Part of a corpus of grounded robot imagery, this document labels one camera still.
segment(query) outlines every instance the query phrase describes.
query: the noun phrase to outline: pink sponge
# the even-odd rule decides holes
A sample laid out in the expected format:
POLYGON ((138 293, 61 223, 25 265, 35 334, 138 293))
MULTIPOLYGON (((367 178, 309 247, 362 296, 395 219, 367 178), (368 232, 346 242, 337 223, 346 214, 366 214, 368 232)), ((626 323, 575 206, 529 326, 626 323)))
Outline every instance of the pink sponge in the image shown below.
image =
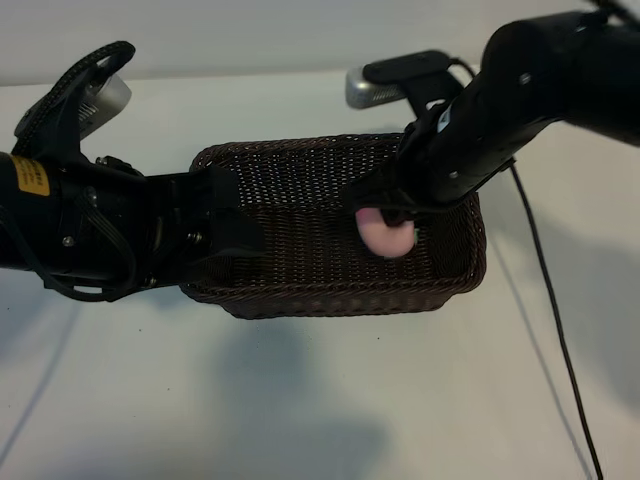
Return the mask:
POLYGON ((356 223, 362 241, 376 255, 397 258, 413 248, 415 228, 412 221, 388 227, 379 209, 362 208, 356 212, 356 223))

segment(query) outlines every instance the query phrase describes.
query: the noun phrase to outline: yellow warning label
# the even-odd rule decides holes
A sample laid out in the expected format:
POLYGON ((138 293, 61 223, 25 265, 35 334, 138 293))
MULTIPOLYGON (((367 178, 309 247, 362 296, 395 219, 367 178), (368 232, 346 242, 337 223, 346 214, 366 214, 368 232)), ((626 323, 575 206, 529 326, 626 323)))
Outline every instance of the yellow warning label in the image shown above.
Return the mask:
POLYGON ((49 178, 42 164, 15 155, 11 155, 11 160, 18 173, 18 188, 20 190, 43 197, 48 197, 51 194, 49 178))

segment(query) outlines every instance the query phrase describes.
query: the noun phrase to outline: white wall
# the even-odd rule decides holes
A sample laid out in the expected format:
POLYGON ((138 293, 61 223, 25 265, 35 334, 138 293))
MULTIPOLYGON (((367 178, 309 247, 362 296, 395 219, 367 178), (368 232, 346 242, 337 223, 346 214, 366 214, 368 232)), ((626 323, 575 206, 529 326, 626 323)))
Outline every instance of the white wall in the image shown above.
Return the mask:
POLYGON ((346 68, 440 48, 477 61, 500 25, 579 0, 4 0, 0 85, 54 81, 129 40, 129 78, 346 68))

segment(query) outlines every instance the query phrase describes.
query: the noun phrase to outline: wicker basket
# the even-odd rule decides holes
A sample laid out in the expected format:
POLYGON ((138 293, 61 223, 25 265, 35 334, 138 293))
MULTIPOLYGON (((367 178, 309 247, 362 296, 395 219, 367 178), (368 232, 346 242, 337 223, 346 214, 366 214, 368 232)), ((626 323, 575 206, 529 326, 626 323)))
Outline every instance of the wicker basket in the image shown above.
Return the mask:
POLYGON ((201 152, 192 169, 215 163, 238 173, 242 207, 264 228, 267 254, 209 259, 207 280, 182 290, 247 319, 420 312, 473 290, 486 269, 477 196, 416 221, 417 245, 399 260, 371 254, 342 208, 341 189, 393 156, 400 137, 229 143, 201 152))

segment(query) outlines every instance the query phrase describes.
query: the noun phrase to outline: white table surface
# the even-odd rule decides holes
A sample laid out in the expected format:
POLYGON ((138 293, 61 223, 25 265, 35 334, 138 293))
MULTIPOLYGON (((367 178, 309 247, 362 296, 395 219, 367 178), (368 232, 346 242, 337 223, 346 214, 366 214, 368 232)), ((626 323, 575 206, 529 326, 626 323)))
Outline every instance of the white table surface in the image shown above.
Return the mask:
MULTIPOLYGON (((399 131, 343 74, 130 82, 84 144, 145 174, 229 141, 399 131)), ((0 89, 0 145, 46 87, 0 89)), ((640 159, 555 126, 519 166, 608 478, 640 478, 640 159)), ((248 322, 177 287, 114 304, 0 271, 0 479, 589 478, 510 176, 481 192, 488 271, 433 313, 248 322)))

